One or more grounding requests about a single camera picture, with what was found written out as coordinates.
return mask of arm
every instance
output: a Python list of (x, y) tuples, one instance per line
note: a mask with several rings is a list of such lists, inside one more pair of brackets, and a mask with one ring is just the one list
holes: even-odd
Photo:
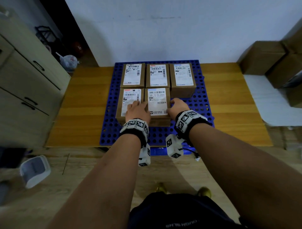
[[(171, 111), (173, 108), (169, 111), (173, 113), (171, 117), (189, 110), (178, 103), (181, 102), (176, 99), (175, 112)], [(302, 175), (299, 172), (207, 124), (195, 125), (189, 138), (243, 218), (260, 228), (301, 228)]]
[[(146, 104), (128, 106), (126, 121), (147, 123)], [(126, 228), (137, 176), (141, 142), (124, 134), (75, 189), (48, 228)]]

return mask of cabinet handle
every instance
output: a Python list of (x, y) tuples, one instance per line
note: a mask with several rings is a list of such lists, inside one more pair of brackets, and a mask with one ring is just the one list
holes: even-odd
[(28, 107), (30, 107), (33, 111), (35, 110), (35, 108), (33, 108), (33, 107), (31, 107), (30, 105), (28, 105), (27, 103), (25, 103), (25, 102), (22, 102), (21, 104), (23, 104), (23, 105), (25, 105), (25, 106), (28, 106)]
[(35, 104), (36, 106), (38, 105), (34, 100), (32, 100), (32, 99), (30, 99), (30, 98), (28, 98), (28, 97), (24, 97), (25, 99), (27, 99), (27, 100), (29, 100), (29, 101), (31, 101), (33, 104)]
[(41, 69), (42, 69), (42, 71), (45, 71), (45, 69), (38, 63), (38, 62), (36, 62), (35, 60), (33, 61), (36, 65), (38, 65)]

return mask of cabinet door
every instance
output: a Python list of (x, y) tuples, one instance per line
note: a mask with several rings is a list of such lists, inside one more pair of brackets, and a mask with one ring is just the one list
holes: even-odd
[(17, 51), (0, 69), (0, 87), (49, 115), (58, 111), (63, 98), (60, 90)]
[(41, 147), (49, 116), (0, 89), (0, 146)]
[(70, 80), (68, 73), (16, 13), (10, 13), (7, 19), (0, 18), (0, 34), (64, 93)]
[(0, 67), (13, 51), (14, 47), (0, 36)]

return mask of barcode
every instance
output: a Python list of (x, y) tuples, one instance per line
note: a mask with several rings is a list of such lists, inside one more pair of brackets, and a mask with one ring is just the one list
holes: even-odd
[(159, 93), (164, 93), (164, 92), (149, 92), (149, 94), (153, 94), (153, 93), (159, 94)]

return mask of wooden floor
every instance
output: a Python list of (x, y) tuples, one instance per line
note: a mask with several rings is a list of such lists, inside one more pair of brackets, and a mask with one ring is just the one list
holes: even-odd
[[(298, 151), (278, 147), (261, 149), (302, 172)], [(9, 179), (11, 182), (5, 205), (0, 207), (1, 229), (44, 228), (104, 153), (95, 148), (51, 148), (35, 151), (35, 154), (47, 156), (52, 172), (32, 189), (24, 188), (17, 169), (0, 170), (0, 181)], [(139, 168), (132, 208), (152, 193), (158, 182), (163, 182), (170, 193), (195, 194), (201, 186), (207, 186), (212, 191), (212, 199), (238, 222), (238, 213), (229, 199), (204, 163), (195, 161), (193, 155), (179, 159), (154, 156), (150, 166)]]

